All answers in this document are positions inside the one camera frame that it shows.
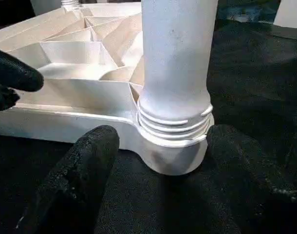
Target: black glove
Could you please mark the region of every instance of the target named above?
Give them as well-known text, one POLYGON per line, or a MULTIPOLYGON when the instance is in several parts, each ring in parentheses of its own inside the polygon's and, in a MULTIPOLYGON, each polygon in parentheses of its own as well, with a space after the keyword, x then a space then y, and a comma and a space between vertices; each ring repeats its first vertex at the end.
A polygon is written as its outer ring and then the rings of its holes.
POLYGON ((13 107, 19 100, 13 89, 35 92, 42 86, 43 76, 40 72, 0 51, 0 111, 13 107))

